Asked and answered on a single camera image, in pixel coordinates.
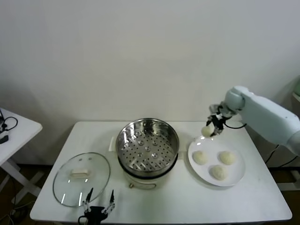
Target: white table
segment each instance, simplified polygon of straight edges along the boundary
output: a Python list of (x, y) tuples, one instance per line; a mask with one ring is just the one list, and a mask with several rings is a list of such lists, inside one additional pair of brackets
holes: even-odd
[[(9, 141), (0, 144), (1, 168), (24, 185), (24, 188), (16, 195), (16, 200), (12, 199), (13, 203), (15, 202), (18, 204), (28, 192), (38, 196), (40, 188), (36, 187), (34, 184), (43, 176), (43, 173), (38, 172), (31, 180), (28, 180), (19, 172), (20, 168), (10, 159), (10, 157), (39, 133), (42, 130), (42, 125), (7, 110), (1, 109), (1, 111), (4, 118), (12, 116), (18, 119), (18, 125), (9, 131)], [(6, 124), (8, 125), (8, 128), (13, 127), (15, 120), (8, 119)], [(0, 184), (0, 191), (7, 183), (9, 175), (7, 175)]]
[[(112, 189), (116, 208), (103, 223), (214, 224), (288, 220), (292, 213), (246, 130), (226, 129), (217, 138), (230, 141), (246, 162), (244, 178), (233, 187), (216, 187), (197, 177), (186, 158), (176, 162), (168, 181), (153, 190), (130, 189), (116, 153), (108, 151), (112, 136), (127, 122), (78, 122), (61, 150), (30, 217), (39, 221), (76, 223), (83, 208), (61, 205), (53, 196), (53, 179), (71, 157), (83, 152), (103, 154), (111, 164), (111, 177), (103, 196), (91, 205), (107, 206)], [(185, 151), (200, 135), (205, 122), (169, 122)]]

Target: steamed bun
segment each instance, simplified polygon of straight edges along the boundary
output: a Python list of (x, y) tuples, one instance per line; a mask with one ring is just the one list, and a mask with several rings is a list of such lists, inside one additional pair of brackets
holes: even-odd
[(199, 165), (204, 165), (208, 162), (208, 157), (203, 151), (195, 151), (193, 153), (193, 160)]
[(201, 133), (204, 137), (210, 137), (210, 135), (213, 133), (213, 130), (210, 126), (206, 126), (201, 129)]
[(226, 165), (232, 165), (236, 160), (236, 156), (232, 152), (223, 151), (220, 154), (220, 160)]
[(211, 169), (212, 176), (217, 180), (225, 180), (228, 177), (227, 169), (222, 165), (215, 165)]

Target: white plate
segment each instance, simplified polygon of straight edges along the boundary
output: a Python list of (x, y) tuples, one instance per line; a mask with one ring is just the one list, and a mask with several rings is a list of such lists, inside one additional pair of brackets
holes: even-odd
[[(208, 163), (199, 165), (193, 160), (193, 153), (195, 151), (203, 151), (207, 154)], [(225, 165), (219, 160), (219, 154), (222, 151), (230, 151), (235, 154), (236, 161), (232, 165)], [(237, 184), (244, 176), (246, 166), (245, 161), (238, 150), (227, 143), (223, 142), (218, 137), (204, 138), (203, 136), (197, 138), (192, 142), (188, 148), (188, 160), (193, 170), (205, 181), (221, 186), (229, 187)], [(211, 174), (210, 170), (214, 165), (225, 166), (228, 170), (228, 177), (225, 180), (217, 180)]]

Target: glass lid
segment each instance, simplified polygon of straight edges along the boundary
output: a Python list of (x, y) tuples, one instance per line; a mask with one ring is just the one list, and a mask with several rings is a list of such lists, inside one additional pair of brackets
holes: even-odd
[(90, 152), (69, 159), (56, 173), (53, 193), (56, 200), (65, 206), (79, 207), (92, 188), (90, 201), (105, 189), (111, 174), (107, 159)]

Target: white robotic arm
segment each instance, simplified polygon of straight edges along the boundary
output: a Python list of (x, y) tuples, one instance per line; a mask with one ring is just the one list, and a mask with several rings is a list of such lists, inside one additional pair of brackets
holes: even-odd
[(239, 114), (243, 122), (264, 139), (286, 146), (294, 154), (300, 155), (299, 118), (269, 99), (256, 96), (245, 87), (233, 87), (221, 104), (210, 106), (210, 112), (207, 125), (212, 122), (215, 127), (211, 136), (220, 134), (226, 120)]

